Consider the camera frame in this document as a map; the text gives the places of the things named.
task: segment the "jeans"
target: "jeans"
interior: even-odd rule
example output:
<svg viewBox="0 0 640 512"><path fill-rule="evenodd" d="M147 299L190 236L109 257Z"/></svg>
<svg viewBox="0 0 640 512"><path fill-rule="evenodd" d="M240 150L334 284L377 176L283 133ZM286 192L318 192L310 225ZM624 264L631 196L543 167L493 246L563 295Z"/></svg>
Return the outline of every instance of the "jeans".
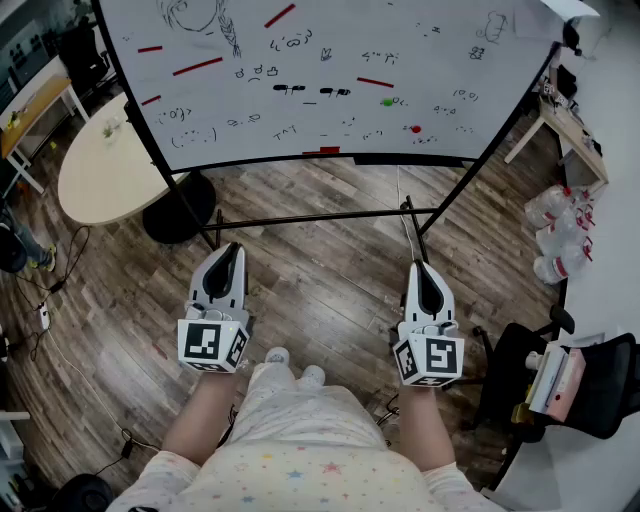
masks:
<svg viewBox="0 0 640 512"><path fill-rule="evenodd" d="M51 263L51 253L40 247L38 242L33 239L29 229L16 220L8 206L0 213L0 222L3 222L14 231L20 242L22 242L29 259L36 262L38 266L47 266Z"/></svg>

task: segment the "white cable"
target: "white cable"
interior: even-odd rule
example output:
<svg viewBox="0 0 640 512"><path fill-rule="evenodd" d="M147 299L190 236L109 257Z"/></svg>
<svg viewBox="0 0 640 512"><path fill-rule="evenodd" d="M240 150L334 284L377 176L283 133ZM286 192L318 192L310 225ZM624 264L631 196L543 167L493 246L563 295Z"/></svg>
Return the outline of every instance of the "white cable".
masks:
<svg viewBox="0 0 640 512"><path fill-rule="evenodd" d="M107 411L107 414L109 415L109 417L111 418L111 420L113 421L113 423L115 423L116 427L118 427L120 429L121 432L125 433L128 432L127 429L124 429L120 426L120 424L118 423L118 421L116 420L115 416L113 414L111 414L111 411L109 410L109 408L107 407L107 405L104 403L104 401L102 400L102 398L100 398L100 395L98 395L98 393L96 392L95 389L93 389L93 386L91 385L91 383L89 382L89 379L87 379L84 376L84 373L82 373L77 366L75 366L71 361L69 361L64 354L62 353L62 350L60 350L60 347L58 346L58 343L56 342L55 338L53 337L53 334L51 334L51 329L47 330L47 334L49 335L49 337L51 338L51 341L53 342L53 344L55 345L55 347L58 349L58 352L60 353L60 356L62 357L62 359L64 359L64 361L71 366L71 368L73 368L75 371L77 371L80 376L84 379L84 381L87 383L87 386L89 386L89 389L91 389L91 391L93 391L93 394L96 396L96 398L98 399L98 401L100 402L100 404L102 405L102 407L104 407L104 410ZM131 437L131 434L127 434L127 436L129 437L129 439L125 438L125 441L131 440L132 443L137 444L139 446L144 446L145 448L149 448L150 450L153 451L160 451L158 450L155 446L152 446L150 444L146 444L146 443L141 443L140 441L136 441L135 439L133 439Z"/></svg>
<svg viewBox="0 0 640 512"><path fill-rule="evenodd" d="M400 208L400 166L396 165L396 183L398 188L398 208ZM409 240L409 247L411 247L411 261L415 261L416 257L413 253L413 242L411 241L411 237L409 236L409 228L407 228L407 223L404 220L404 217L400 215L400 220L402 221L402 225L404 226L404 232L407 234L407 240Z"/></svg>

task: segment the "wooden floor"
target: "wooden floor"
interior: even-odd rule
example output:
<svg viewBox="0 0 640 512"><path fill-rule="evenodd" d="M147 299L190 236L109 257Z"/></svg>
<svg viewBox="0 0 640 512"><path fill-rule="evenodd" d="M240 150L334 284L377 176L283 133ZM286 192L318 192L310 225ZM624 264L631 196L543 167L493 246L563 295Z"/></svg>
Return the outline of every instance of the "wooden floor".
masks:
<svg viewBox="0 0 640 512"><path fill-rule="evenodd" d="M90 112L97 108L87 107ZM528 118L518 122L512 132L515 141L531 123ZM74 118L54 133L57 147L44 148L32 167L36 179L46 185L45 194L32 193L15 204L18 217L42 245L58 244L57 276L63 274L71 235L78 227L58 202L58 172L81 127L82 121ZM486 367L482 345L471 337L474 325L487 329L495 343L509 322L541 326L558 299L556 290L535 279L535 241L522 213L526 200L558 179L555 141L547 131L538 131L506 166L502 159L512 147L513 142L499 147L426 239L431 264L456 298L456 319L467 339L468 377L482 374ZM436 206L463 173L401 166L402 196L410 193L416 206ZM229 220L394 208L398 201L395 167L358 168L350 159L253 164L204 175L214 183ZM411 262L400 219L225 231L223 241L240 242L248 253L247 308L256 318L248 348L251 363L261 361L269 348L285 346L294 373L318 364L329 383L346 386L380 416L397 391L388 330L400 319L400 295ZM48 300L51 333L62 352L84 372L120 425L149 443L161 443L197 379L197 373L176 360L176 321L183 316L191 274L208 253L199 238L176 246L155 243L146 235L140 215L94 227L66 287ZM27 270L22 275L46 285L54 282L44 272ZM28 311L15 281L2 274L0 283L5 332L17 341L39 331L37 315ZM41 290L20 284L32 302L41 299ZM123 440L51 339L42 339L32 362L29 350L34 343L28 340L8 362L8 406L31 413L31 421L16 425L28 460L59 486L116 460ZM237 405L250 372L251 368L243 372ZM509 442L491 427L460 429L473 417L479 396L477 386L439 394L459 466L476 486L495 476ZM384 432L397 439L394 422ZM131 459L102 476L119 492L134 481L151 455L136 448Z"/></svg>

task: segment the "whiteboard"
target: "whiteboard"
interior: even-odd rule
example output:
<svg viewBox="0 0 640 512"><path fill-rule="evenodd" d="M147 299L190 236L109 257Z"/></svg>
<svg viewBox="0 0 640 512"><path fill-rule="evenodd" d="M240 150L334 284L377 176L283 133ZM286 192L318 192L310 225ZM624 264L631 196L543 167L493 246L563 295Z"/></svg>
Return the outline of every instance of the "whiteboard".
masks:
<svg viewBox="0 0 640 512"><path fill-rule="evenodd" d="M476 159L542 67L518 0L100 0L173 171L316 153Z"/></svg>

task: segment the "desk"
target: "desk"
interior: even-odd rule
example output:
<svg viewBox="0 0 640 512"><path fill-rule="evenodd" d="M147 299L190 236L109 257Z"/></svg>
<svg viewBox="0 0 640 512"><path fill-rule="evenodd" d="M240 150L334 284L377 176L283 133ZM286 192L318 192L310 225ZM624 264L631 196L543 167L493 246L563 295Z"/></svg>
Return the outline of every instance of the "desk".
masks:
<svg viewBox="0 0 640 512"><path fill-rule="evenodd" d="M538 104L540 105L540 117L536 119L533 126L529 128L527 133L524 134L524 137L522 137L522 139L506 156L504 159L505 163L508 164L511 162L526 143L529 142L529 139L531 139L538 129L546 123L554 132L571 145L572 151L575 152L598 177L599 182L596 183L592 189L600 188L603 184L609 183L609 177L607 175L604 162L602 161L602 157L595 149L588 148L584 142L582 142L582 137L584 135L583 130L593 137L591 131L567 109L558 107L554 112L553 107L541 99L538 99Z"/></svg>
<svg viewBox="0 0 640 512"><path fill-rule="evenodd" d="M15 167L18 174L22 176L31 186L33 186L41 194L44 192L42 186L33 179L33 177L27 172L27 169L31 166L31 163L18 149L18 144L22 138L28 133L29 129L40 119L43 114L49 109L49 107L59 98L63 98L63 94L67 92L73 103L75 104L78 112L83 117L85 122L89 122L89 116L85 112L78 96L76 95L73 87L71 86L71 80L61 76L52 76L47 80L40 89L36 92L30 103L25 105L26 111L23 111L19 115L20 124L15 126L11 130L3 131L0 137L0 146L2 148L2 158L7 159L13 167ZM69 110L70 115L75 115L73 108L66 102L65 106ZM13 154L17 154L22 163L18 163Z"/></svg>
<svg viewBox="0 0 640 512"><path fill-rule="evenodd" d="M169 189L151 163L131 123L122 93L102 107L71 143L60 169L58 197L69 217L82 224L107 224L138 213ZM102 131L117 116L122 124L108 142ZM176 182L185 174L174 174Z"/></svg>

